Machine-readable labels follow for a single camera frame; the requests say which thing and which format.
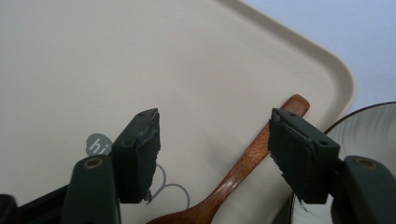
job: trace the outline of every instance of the spoon handle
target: spoon handle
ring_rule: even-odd
[[[309,109],[309,103],[301,95],[295,94],[282,105],[282,109],[303,116]],[[268,151],[268,124],[260,131],[233,169],[224,177],[216,189],[205,199],[210,209],[217,211],[233,190],[256,168],[269,154]]]

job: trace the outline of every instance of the white background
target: white background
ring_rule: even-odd
[[[345,62],[357,83],[350,112],[396,101],[396,1],[246,2]]]

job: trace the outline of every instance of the wooden spoon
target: wooden spoon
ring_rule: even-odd
[[[301,95],[295,94],[281,108],[303,116],[309,109],[309,103]],[[216,212],[227,197],[268,155],[268,137],[269,126],[267,124],[250,144],[233,169],[231,169],[216,189],[202,202],[185,211],[157,217],[148,224],[211,223]]]

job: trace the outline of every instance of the beige tray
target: beige tray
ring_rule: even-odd
[[[110,139],[158,107],[166,184],[191,205],[228,173],[270,117],[300,93],[321,130],[342,116],[353,77],[329,52],[230,1],[2,1],[0,192],[19,204],[70,180],[92,133]],[[163,183],[160,169],[151,191]],[[270,158],[214,223],[267,223],[290,189]],[[179,187],[121,207],[123,223],[183,210]]]

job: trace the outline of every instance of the sticker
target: sticker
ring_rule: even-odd
[[[113,142],[101,133],[93,133],[87,139],[86,152],[88,156],[108,155]]]

